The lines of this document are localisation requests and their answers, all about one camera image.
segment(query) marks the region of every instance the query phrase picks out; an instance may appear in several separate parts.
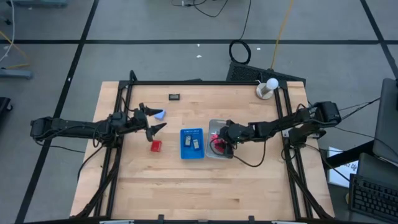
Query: robotic arm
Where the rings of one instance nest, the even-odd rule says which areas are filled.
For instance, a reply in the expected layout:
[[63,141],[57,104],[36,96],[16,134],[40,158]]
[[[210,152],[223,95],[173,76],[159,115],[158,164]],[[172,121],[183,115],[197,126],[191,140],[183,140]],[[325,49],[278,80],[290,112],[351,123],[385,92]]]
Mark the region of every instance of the robotic arm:
[[149,127],[146,116],[152,116],[162,110],[150,109],[139,104],[139,108],[133,110],[134,116],[128,118],[126,113],[116,112],[110,114],[107,119],[92,122],[68,121],[60,118],[39,118],[31,121],[30,136],[35,141],[53,139],[57,136],[70,138],[97,139],[106,147],[117,147],[117,136],[137,132],[144,129],[148,141],[153,141],[154,136],[167,123]]
[[326,101],[315,103],[311,108],[299,109],[292,115],[271,122],[251,122],[243,126],[227,120],[226,126],[220,129],[218,138],[225,142],[223,155],[232,159],[237,143],[264,142],[283,131],[284,135],[289,136],[292,146],[303,146],[309,135],[317,134],[320,138],[326,133],[321,128],[334,127],[340,122],[341,117],[336,104]]

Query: blue plastic tray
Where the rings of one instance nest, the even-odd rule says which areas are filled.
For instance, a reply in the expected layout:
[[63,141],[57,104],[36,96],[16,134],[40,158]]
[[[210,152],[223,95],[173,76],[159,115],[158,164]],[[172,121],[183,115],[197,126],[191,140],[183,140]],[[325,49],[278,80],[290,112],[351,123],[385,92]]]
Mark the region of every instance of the blue plastic tray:
[[[185,147],[185,136],[191,135],[190,147]],[[193,140],[197,139],[199,142],[199,149],[193,148]],[[205,157],[205,145],[203,143],[202,128],[181,129],[180,131],[180,154],[181,159],[203,159]]]

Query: yellow cable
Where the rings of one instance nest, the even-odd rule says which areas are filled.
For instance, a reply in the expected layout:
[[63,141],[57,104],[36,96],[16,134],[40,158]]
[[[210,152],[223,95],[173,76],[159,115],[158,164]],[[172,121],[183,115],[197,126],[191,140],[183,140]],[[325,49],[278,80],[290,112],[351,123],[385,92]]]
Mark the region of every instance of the yellow cable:
[[287,10],[285,18],[284,18],[284,21],[282,22],[282,25],[280,26],[278,39],[276,39],[276,44],[275,44],[275,49],[274,49],[274,56],[272,57],[271,69],[274,68],[274,62],[275,62],[275,58],[276,58],[276,52],[278,51],[279,40],[280,40],[280,37],[282,35],[282,31],[284,30],[284,27],[286,25],[287,18],[288,18],[289,14],[290,14],[290,11],[292,10],[292,6],[293,6],[293,0],[290,0],[289,9]]
[[26,55],[26,53],[23,50],[21,50],[17,45],[13,44],[11,42],[11,40],[7,37],[7,35],[4,34],[3,32],[1,32],[1,30],[0,30],[0,35],[2,35],[10,44],[12,44],[12,46],[14,46],[19,51],[19,53],[21,53],[22,56],[24,56],[24,58],[27,60],[27,63],[25,63],[25,64],[13,65],[13,66],[7,67],[7,69],[22,68],[22,67],[29,66],[29,61],[30,60],[29,60],[29,57]]

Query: blue object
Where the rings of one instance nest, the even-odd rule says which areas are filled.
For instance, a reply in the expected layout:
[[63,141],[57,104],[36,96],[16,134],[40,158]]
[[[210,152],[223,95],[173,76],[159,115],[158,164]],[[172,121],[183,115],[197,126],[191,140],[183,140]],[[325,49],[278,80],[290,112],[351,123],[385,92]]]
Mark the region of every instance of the blue object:
[[[185,146],[185,136],[191,135],[191,141],[194,139],[199,142],[199,149],[195,149],[193,144]],[[203,143],[202,128],[181,129],[180,131],[180,154],[181,159],[203,159],[205,157],[205,145]]]
[[155,118],[160,121],[163,121],[165,115],[166,115],[166,110],[162,110],[162,112],[155,114]]

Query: clear plastic container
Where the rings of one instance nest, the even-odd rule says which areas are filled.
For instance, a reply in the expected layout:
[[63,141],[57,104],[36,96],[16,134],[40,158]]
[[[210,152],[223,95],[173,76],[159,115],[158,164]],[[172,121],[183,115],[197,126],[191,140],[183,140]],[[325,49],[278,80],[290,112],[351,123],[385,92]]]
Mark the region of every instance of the clear plastic container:
[[211,136],[214,134],[219,134],[220,129],[222,127],[226,126],[226,121],[225,120],[220,120],[220,119],[211,119],[209,121],[209,132],[207,134],[207,143],[206,143],[206,156],[209,158],[214,158],[214,159],[228,159],[225,156],[220,156],[215,154],[211,149],[210,149],[210,141],[211,141]]

